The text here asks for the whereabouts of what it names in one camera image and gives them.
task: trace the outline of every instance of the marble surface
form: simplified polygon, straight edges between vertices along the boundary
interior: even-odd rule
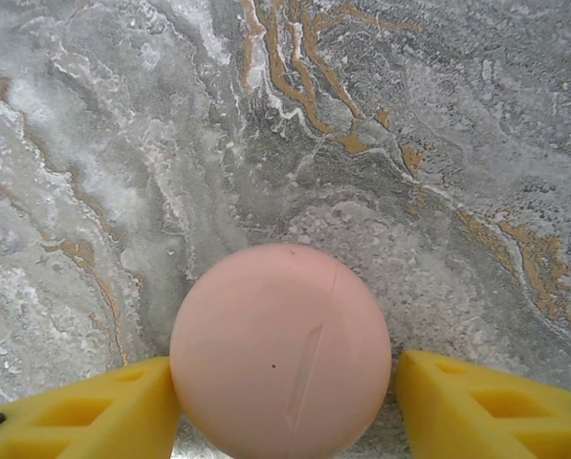
[[[165,354],[268,241],[358,273],[396,359],[571,389],[571,1],[0,0],[0,404]],[[408,456],[389,396],[342,457]]]

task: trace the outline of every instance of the stone floor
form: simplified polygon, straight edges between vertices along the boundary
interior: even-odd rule
[[[571,1],[0,0],[0,403],[164,354],[267,241],[358,273],[396,358],[571,389]],[[408,456],[389,397],[342,457]]]

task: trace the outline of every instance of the gray marble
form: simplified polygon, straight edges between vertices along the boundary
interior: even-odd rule
[[[0,0],[0,404],[164,355],[268,241],[351,267],[396,359],[571,390],[571,1]],[[342,457],[408,456],[389,396]]]

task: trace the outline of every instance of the ball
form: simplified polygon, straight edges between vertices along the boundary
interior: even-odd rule
[[[225,258],[189,291],[170,342],[190,421],[235,459],[317,459],[355,443],[391,368],[376,299],[341,262],[288,244]]]

